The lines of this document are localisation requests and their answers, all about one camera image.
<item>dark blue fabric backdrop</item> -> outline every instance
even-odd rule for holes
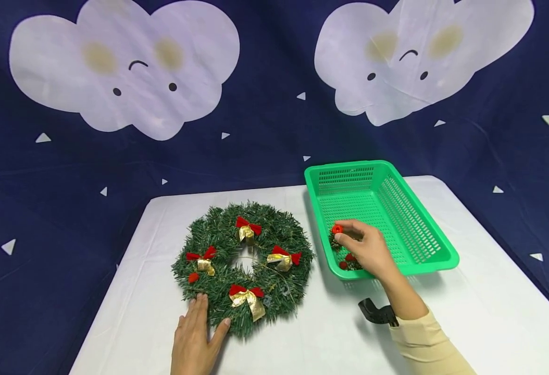
[[[442,179],[549,299],[549,1],[463,90],[381,127],[341,114],[314,69],[322,24],[347,1],[208,2],[238,28],[238,65],[212,114],[160,142],[27,98],[8,66],[14,27],[75,21],[84,1],[0,0],[0,374],[68,373],[149,199],[303,184],[310,165],[387,159]],[[168,3],[139,1],[149,13]],[[41,133],[51,142],[35,143]]]

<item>sleeve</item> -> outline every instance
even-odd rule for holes
[[[417,320],[397,319],[391,336],[414,375],[476,375],[444,334],[433,313]]]

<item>white table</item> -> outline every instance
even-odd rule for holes
[[[549,302],[442,181],[406,180],[460,253],[456,269],[410,278],[447,335],[480,375],[549,374]],[[342,283],[327,268],[306,186],[153,199],[70,374],[168,374],[173,332],[186,311],[170,265],[187,226],[209,206],[247,200],[293,213],[317,259],[297,318],[245,342],[229,339],[218,373],[408,374],[388,329],[357,307],[365,297],[387,304],[380,285]]]

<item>basket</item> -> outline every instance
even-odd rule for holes
[[[339,279],[373,276],[363,269],[339,267],[348,251],[331,249],[329,233],[335,220],[354,218],[380,229],[406,276],[458,265],[456,249],[391,163],[374,160],[313,166],[304,176],[327,263]]]

